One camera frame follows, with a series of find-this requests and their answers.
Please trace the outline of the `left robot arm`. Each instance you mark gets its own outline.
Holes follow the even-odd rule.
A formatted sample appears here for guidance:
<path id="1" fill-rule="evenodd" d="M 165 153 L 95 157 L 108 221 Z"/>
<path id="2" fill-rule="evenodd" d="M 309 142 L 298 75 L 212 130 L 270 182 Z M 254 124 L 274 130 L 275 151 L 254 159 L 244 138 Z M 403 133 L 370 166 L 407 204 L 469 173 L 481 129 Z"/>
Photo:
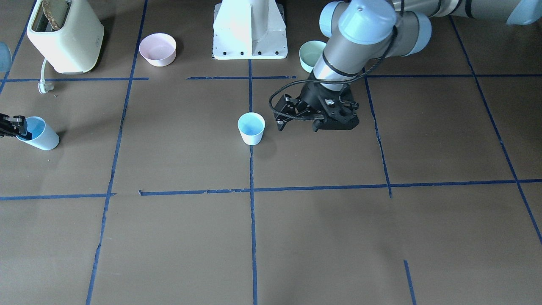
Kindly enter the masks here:
<path id="1" fill-rule="evenodd" d="M 292 120 L 310 120 L 313 130 L 351 130 L 359 124 L 359 104 L 350 85 L 385 58 L 421 51 L 432 35 L 431 17 L 528 25 L 541 18 L 540 0 L 351 0 L 334 1 L 320 14 L 328 37 L 298 97 L 280 95 L 271 105 L 277 129 Z"/>

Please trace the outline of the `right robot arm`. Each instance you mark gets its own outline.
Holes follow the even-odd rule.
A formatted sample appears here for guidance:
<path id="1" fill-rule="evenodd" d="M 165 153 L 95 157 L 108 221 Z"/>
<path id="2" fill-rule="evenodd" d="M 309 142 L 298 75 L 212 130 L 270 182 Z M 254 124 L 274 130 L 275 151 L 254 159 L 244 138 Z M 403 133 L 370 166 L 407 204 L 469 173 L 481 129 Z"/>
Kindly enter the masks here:
<path id="1" fill-rule="evenodd" d="M 7 73 L 12 67 L 11 50 L 6 43 L 0 43 L 0 71 Z M 25 141 L 32 139 L 25 116 L 0 114 L 0 137 L 21 137 Z"/>

